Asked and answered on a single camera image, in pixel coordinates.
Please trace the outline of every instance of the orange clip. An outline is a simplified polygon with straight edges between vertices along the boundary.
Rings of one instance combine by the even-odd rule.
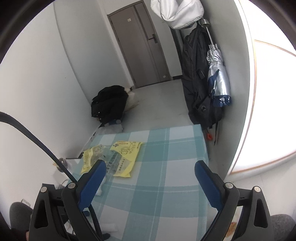
[[[210,133],[207,134],[207,139],[208,139],[208,141],[212,141],[213,140],[213,137],[212,137],[212,135]]]

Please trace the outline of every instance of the screw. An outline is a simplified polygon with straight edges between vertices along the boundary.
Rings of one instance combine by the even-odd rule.
[[[70,188],[70,189],[71,189],[71,188],[74,188],[75,186],[76,186],[75,183],[69,183],[69,184],[68,184],[68,188]]]
[[[261,188],[260,188],[260,187],[254,187],[254,190],[255,190],[256,192],[261,192]]]
[[[40,192],[46,192],[47,191],[47,187],[42,187],[41,189],[40,189]]]
[[[226,186],[227,188],[233,188],[233,184],[232,184],[232,183],[225,183],[225,186]]]

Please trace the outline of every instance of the gray door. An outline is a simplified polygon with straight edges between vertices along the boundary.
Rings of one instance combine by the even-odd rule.
[[[136,87],[170,79],[162,50],[143,3],[110,15]]]

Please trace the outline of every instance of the black backpack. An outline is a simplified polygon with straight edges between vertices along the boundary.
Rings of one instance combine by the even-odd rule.
[[[92,99],[91,116],[99,118],[103,125],[113,120],[120,120],[127,99],[128,94],[124,87],[119,85],[105,87]]]
[[[202,129],[211,128],[222,118],[222,108],[212,105],[207,87],[210,44],[206,30],[197,24],[185,37],[182,52],[182,84],[188,115],[191,122],[200,124]]]

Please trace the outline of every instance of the blue gripper pad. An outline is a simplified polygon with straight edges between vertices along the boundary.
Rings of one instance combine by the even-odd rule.
[[[221,179],[218,180],[220,177],[212,173],[204,161],[196,162],[194,172],[210,205],[220,211],[223,207],[222,202],[225,195],[225,190],[222,185],[223,181]]]
[[[78,197],[78,208],[83,211],[89,207],[96,195],[96,192],[106,175],[106,163],[103,160],[97,160],[88,173],[84,173],[78,180],[76,196]]]

